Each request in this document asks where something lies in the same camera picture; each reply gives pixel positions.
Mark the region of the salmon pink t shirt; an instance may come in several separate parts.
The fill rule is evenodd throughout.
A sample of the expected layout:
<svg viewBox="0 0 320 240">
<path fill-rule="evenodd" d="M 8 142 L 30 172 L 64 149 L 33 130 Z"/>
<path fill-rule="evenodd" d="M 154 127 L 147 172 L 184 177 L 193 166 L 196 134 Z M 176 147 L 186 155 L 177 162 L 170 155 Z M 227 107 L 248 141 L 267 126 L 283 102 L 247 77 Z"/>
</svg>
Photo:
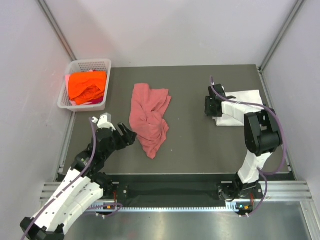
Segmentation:
<svg viewBox="0 0 320 240">
<path fill-rule="evenodd" d="M 152 89 L 147 83 L 133 87 L 129 124 L 147 157 L 154 159 L 167 139 L 169 125 L 164 115 L 172 97 L 166 88 Z"/>
</svg>

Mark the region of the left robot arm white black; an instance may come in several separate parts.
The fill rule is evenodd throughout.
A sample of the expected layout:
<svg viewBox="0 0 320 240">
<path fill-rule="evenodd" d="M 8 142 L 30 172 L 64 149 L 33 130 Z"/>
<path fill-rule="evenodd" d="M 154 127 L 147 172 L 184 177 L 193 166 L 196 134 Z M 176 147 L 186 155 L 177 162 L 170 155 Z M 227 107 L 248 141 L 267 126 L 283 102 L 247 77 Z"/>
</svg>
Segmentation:
<svg viewBox="0 0 320 240">
<path fill-rule="evenodd" d="M 91 142 L 76 156 L 46 204 L 21 221 L 23 240 L 63 240 L 93 203 L 113 194 L 113 182 L 101 169 L 114 152 L 133 145 L 137 134 L 122 123 L 115 127 L 104 115 L 89 121 Z"/>
</svg>

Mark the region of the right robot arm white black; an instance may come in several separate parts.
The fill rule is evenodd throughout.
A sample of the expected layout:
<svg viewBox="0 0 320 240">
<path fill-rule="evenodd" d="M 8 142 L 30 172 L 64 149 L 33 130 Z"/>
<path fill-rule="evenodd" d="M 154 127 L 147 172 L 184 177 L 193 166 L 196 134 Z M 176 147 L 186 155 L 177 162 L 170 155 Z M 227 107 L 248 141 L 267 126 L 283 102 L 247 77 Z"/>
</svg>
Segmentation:
<svg viewBox="0 0 320 240">
<path fill-rule="evenodd" d="M 243 127 L 247 153 L 230 186 L 223 188 L 222 197 L 229 201 L 245 198 L 256 188 L 260 173 L 271 155 L 283 144 L 279 121 L 274 110 L 261 102 L 244 103 L 250 94 L 226 94 L 221 84 L 211 84 L 205 98 L 204 113 L 218 127 Z"/>
</svg>

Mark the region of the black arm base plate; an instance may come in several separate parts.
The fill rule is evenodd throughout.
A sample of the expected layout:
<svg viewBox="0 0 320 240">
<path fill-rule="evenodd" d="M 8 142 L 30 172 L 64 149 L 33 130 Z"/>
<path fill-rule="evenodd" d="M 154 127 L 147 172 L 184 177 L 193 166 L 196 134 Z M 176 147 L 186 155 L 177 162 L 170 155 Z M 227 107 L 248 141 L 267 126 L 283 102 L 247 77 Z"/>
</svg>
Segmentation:
<svg viewBox="0 0 320 240">
<path fill-rule="evenodd" d="M 253 200 L 262 197 L 261 186 L 253 183 L 242 188 L 233 182 L 125 182 L 108 183 L 103 199 L 118 200 L 126 207 L 205 206 L 231 202 L 236 199 Z"/>
</svg>

